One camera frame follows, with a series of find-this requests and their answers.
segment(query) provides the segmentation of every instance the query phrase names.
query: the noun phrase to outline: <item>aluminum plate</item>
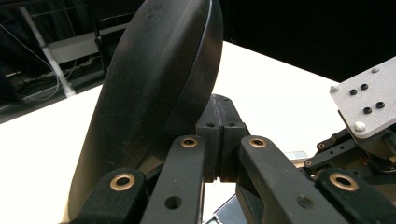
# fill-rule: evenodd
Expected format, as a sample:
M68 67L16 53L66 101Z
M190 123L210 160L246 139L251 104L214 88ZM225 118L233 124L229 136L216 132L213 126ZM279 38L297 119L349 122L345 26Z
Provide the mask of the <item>aluminum plate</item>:
M363 90L362 84L367 84L368 89ZM332 89L330 95L349 130L358 138L368 138L396 120L396 57L340 83L338 91ZM376 108L378 102L385 107ZM365 107L370 107L371 113L365 114ZM357 122L365 126L364 130L356 130Z

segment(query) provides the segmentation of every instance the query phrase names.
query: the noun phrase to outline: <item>bolt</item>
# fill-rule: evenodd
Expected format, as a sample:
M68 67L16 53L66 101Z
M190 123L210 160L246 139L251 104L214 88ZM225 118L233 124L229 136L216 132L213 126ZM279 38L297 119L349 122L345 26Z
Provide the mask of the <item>bolt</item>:
M366 124L361 121L355 123L355 131L356 132L364 132L366 130Z
M367 89L369 89L369 85L367 85L367 84L361 84L361 89L363 90L363 91L365 91L365 90L367 90Z
M372 69L372 73L377 73L377 72L379 72L379 68L378 67L375 67L375 68Z
M338 91L339 88L337 86L330 86L330 91Z
M349 92L350 95L356 95L357 93L358 93L358 91L356 91L356 90L350 90L350 92Z
M385 103L384 103L384 102L378 102L378 103L375 104L375 107L376 107L377 109L384 108L384 107L385 107Z
M372 109L370 107L364 107L363 113L364 114L370 114L372 112Z

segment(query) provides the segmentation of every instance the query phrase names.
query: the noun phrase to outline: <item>white table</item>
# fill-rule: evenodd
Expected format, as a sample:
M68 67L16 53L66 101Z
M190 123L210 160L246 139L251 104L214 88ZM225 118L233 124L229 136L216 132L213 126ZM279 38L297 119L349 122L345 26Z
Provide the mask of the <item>white table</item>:
M252 134L285 152L316 152L345 128L329 88L335 82L224 43L214 93L230 97ZM0 125L0 222L59 223L101 87ZM205 214L233 185L206 185Z

